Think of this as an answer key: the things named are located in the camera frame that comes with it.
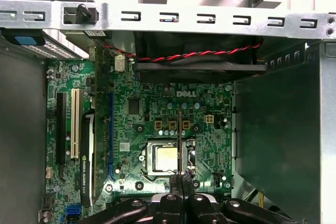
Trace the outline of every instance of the screw hole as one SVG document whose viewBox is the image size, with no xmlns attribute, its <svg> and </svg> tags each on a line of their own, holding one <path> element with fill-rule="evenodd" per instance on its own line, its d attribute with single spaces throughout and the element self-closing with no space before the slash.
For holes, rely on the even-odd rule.
<svg viewBox="0 0 336 224">
<path fill-rule="evenodd" d="M 328 36 L 333 35 L 333 33 L 334 33 L 334 30 L 333 30 L 333 29 L 330 28 L 330 29 L 327 30 L 327 35 L 328 35 Z"/>
<path fill-rule="evenodd" d="M 335 23 L 335 19 L 334 18 L 328 18 L 328 24 L 332 25 Z"/>
</svg>

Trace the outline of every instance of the black pcie slot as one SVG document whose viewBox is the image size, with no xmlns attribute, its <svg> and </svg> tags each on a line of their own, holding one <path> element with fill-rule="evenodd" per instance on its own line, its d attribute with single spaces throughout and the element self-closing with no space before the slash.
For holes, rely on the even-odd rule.
<svg viewBox="0 0 336 224">
<path fill-rule="evenodd" d="M 63 167 L 65 165 L 66 152 L 66 112 L 67 112 L 67 94 L 57 93 L 56 104 L 56 164 L 59 165 L 59 176 L 63 178 Z"/>
</svg>

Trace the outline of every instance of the green circuit board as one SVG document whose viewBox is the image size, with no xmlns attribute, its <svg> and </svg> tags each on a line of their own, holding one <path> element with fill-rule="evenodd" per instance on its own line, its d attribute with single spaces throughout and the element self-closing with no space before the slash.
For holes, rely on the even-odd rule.
<svg viewBox="0 0 336 224">
<path fill-rule="evenodd" d="M 110 95 L 113 93 L 115 181 L 110 179 L 106 183 L 113 187 L 113 195 L 169 192 L 169 177 L 144 176 L 147 171 L 139 157 L 149 141 L 177 140 L 178 126 L 171 130 L 170 122 L 178 123 L 179 111 L 183 122 L 186 121 L 190 125 L 189 129 L 183 130 L 183 139 L 196 140 L 194 179 L 200 182 L 196 191 L 231 191 L 232 99 L 229 84 L 141 83 L 137 76 L 134 76 L 131 63 L 128 66 L 129 71 L 116 72 L 113 70 L 112 57 L 96 55 L 96 64 L 97 88 L 101 88 L 101 92 L 97 93 L 97 116 L 106 117 L 109 114 Z M 214 123 L 206 123 L 206 115 L 224 116 L 227 120 L 225 127 L 216 129 Z M 98 134 L 106 135 L 104 132 L 108 132 L 110 125 L 102 122 L 103 120 L 97 119 Z M 158 159 L 158 162 L 164 161 L 169 161 L 169 158 Z M 227 179 L 216 185 L 214 176 L 220 172 L 223 172 Z M 137 182 L 144 184 L 142 190 L 137 190 Z"/>
<path fill-rule="evenodd" d="M 146 175 L 146 166 L 140 156 L 150 141 L 176 142 L 179 112 L 187 125 L 183 141 L 195 140 L 196 163 L 194 180 L 196 191 L 206 193 L 231 192 L 231 86 L 230 84 L 152 84 L 141 83 L 132 72 L 116 72 L 114 58 L 96 54 L 96 61 L 50 61 L 52 70 L 47 87 L 47 178 L 46 193 L 55 194 L 55 206 L 50 223 L 59 218 L 69 205 L 80 203 L 80 164 L 66 154 L 64 180 L 55 162 L 56 93 L 67 94 L 66 125 L 71 133 L 71 89 L 83 90 L 83 113 L 91 110 L 90 98 L 95 98 L 95 144 L 99 146 L 100 162 L 96 170 L 102 193 L 92 208 L 83 208 L 89 216 L 106 208 L 116 196 L 128 194 L 155 194 L 169 191 L 168 176 Z M 95 78 L 95 90 L 88 86 L 87 78 Z M 225 118 L 225 126 L 215 127 L 207 115 Z M 70 142 L 66 141 L 66 150 Z M 166 159 L 158 159 L 157 165 Z M 216 182 L 216 176 L 225 180 Z M 143 188 L 136 188 L 138 182 Z"/>
<path fill-rule="evenodd" d="M 86 86 L 86 79 L 95 76 L 95 64 L 90 61 L 50 61 L 48 64 L 47 86 L 47 136 L 46 136 L 46 193 L 55 195 L 55 206 L 50 223 L 59 223 L 61 215 L 69 205 L 80 203 L 80 164 L 70 159 L 70 141 L 66 140 L 66 164 L 64 180 L 59 177 L 59 166 L 56 164 L 56 94 L 66 94 L 66 130 L 71 133 L 71 89 L 79 88 L 83 92 L 83 112 L 90 110 L 91 87 Z M 105 209 L 104 194 L 95 206 L 85 212 L 90 215 Z"/>
</svg>

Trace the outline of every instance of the screw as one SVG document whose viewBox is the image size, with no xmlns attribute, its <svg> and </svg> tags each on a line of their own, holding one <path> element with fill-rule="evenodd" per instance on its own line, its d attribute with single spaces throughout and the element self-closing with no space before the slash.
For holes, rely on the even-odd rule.
<svg viewBox="0 0 336 224">
<path fill-rule="evenodd" d="M 168 195 L 168 196 L 167 196 L 167 199 L 168 199 L 168 200 L 176 200 L 176 198 L 175 198 L 174 195 Z"/>
<path fill-rule="evenodd" d="M 239 207 L 240 204 L 236 201 L 230 201 L 230 205 L 233 206 L 233 207 Z"/>
<path fill-rule="evenodd" d="M 142 205 L 142 203 L 138 200 L 135 200 L 135 201 L 132 202 L 133 207 L 140 207 L 141 205 Z"/>
<path fill-rule="evenodd" d="M 202 197 L 201 195 L 196 194 L 196 195 L 194 196 L 194 199 L 196 199 L 196 200 L 198 200 L 198 201 L 201 201 L 201 200 L 203 199 L 203 197 Z"/>
<path fill-rule="evenodd" d="M 111 184 L 108 184 L 108 185 L 106 186 L 106 191 L 112 191 L 112 190 L 113 190 L 112 185 L 111 185 Z"/>
</svg>

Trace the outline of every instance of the chip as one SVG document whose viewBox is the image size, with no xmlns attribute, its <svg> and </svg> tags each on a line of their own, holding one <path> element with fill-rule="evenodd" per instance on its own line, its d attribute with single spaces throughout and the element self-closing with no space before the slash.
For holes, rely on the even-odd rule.
<svg viewBox="0 0 336 224">
<path fill-rule="evenodd" d="M 184 130 L 188 130 L 188 129 L 190 129 L 190 121 L 183 121 L 183 122 L 182 122 L 182 128 L 183 128 Z"/>
<path fill-rule="evenodd" d="M 155 121 L 155 129 L 156 130 L 162 129 L 162 121 Z"/>
<path fill-rule="evenodd" d="M 176 121 L 169 121 L 169 130 L 176 129 Z"/>
<path fill-rule="evenodd" d="M 128 99 L 128 114 L 139 115 L 140 114 L 140 100 L 137 98 Z"/>
</svg>

